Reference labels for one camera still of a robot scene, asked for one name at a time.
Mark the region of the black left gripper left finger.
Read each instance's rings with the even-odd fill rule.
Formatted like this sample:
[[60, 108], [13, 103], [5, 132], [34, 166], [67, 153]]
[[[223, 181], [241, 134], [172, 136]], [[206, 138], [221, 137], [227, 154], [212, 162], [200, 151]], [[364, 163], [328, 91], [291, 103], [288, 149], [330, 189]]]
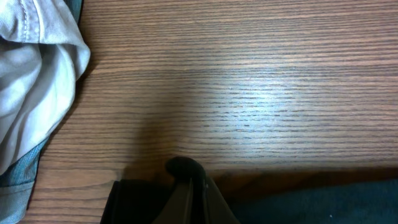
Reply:
[[192, 213], [193, 184], [178, 183], [152, 224], [189, 224]]

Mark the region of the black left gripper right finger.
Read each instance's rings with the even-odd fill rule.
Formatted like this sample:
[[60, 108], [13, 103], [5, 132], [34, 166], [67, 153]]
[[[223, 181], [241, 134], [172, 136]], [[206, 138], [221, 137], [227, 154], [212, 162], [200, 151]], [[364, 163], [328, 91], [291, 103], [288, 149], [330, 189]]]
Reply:
[[212, 178], [206, 177], [203, 190], [206, 224], [240, 224]]

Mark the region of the black t-shirt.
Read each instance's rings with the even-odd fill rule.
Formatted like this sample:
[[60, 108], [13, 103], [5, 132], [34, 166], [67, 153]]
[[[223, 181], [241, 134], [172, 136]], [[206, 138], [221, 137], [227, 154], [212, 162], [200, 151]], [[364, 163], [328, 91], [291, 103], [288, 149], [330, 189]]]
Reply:
[[[165, 169], [175, 179], [171, 189], [146, 180], [115, 181], [101, 222], [152, 223], [175, 186], [191, 182], [190, 223], [205, 223], [204, 168], [189, 157], [174, 157]], [[299, 190], [228, 206], [240, 223], [397, 223], [397, 180]]]

